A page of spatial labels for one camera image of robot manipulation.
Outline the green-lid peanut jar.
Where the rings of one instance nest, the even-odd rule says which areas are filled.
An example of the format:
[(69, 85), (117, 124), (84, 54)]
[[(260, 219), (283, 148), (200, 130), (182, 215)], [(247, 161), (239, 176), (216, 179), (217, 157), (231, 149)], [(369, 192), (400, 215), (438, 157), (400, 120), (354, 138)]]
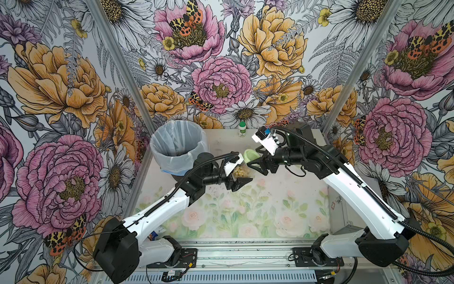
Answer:
[(245, 163), (241, 163), (236, 165), (234, 168), (232, 175), (235, 179), (238, 178), (253, 178), (254, 172), (251, 168), (249, 168)]

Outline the black trash bin with liner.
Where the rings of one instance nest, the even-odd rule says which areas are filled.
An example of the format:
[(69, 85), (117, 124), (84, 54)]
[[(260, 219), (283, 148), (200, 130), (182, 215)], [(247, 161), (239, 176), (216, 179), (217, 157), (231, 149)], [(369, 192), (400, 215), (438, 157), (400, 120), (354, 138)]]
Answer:
[(204, 129), (191, 121), (172, 120), (151, 136), (150, 147), (162, 172), (179, 181), (201, 153), (209, 152)]

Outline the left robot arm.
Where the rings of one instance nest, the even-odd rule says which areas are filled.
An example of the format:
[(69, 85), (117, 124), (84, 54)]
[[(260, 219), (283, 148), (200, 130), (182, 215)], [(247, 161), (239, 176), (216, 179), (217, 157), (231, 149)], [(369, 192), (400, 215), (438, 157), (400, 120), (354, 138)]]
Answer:
[(174, 188), (146, 209), (119, 221), (108, 221), (99, 235), (93, 258), (115, 284), (131, 276), (137, 267), (176, 262), (179, 245), (170, 237), (151, 241), (149, 236), (177, 213), (189, 208), (205, 194), (208, 185), (223, 184), (235, 192), (252, 179), (235, 178), (233, 171), (244, 158), (239, 152), (220, 156), (201, 153), (193, 168), (180, 177)]

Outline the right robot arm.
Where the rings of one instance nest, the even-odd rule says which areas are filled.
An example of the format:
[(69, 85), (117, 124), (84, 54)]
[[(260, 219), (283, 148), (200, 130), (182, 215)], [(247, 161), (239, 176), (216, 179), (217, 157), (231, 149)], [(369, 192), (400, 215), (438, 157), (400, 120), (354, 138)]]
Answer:
[(361, 257), (379, 267), (395, 263), (409, 247), (415, 233), (406, 225), (417, 224), (388, 206), (359, 177), (348, 159), (331, 145), (321, 146), (308, 125), (260, 127), (252, 136), (259, 143), (261, 157), (248, 162), (248, 167), (262, 175), (276, 173), (279, 166), (300, 166), (334, 189), (365, 222), (365, 228), (353, 233), (323, 234), (310, 249), (317, 265), (329, 259)]

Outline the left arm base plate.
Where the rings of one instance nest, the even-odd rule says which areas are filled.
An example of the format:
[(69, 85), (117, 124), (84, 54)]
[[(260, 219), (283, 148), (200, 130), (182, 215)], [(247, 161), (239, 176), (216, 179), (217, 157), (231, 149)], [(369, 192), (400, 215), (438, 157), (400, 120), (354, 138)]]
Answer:
[(181, 248), (174, 252), (170, 259), (163, 263), (152, 263), (147, 265), (149, 269), (185, 269), (196, 267), (198, 249)]

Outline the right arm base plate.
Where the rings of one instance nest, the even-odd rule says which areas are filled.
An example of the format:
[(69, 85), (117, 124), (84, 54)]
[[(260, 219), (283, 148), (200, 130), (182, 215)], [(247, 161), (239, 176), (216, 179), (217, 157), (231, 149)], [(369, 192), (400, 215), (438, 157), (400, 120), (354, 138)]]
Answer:
[(292, 248), (293, 261), (296, 267), (342, 267), (344, 260), (341, 257), (328, 258), (327, 255), (311, 247)]

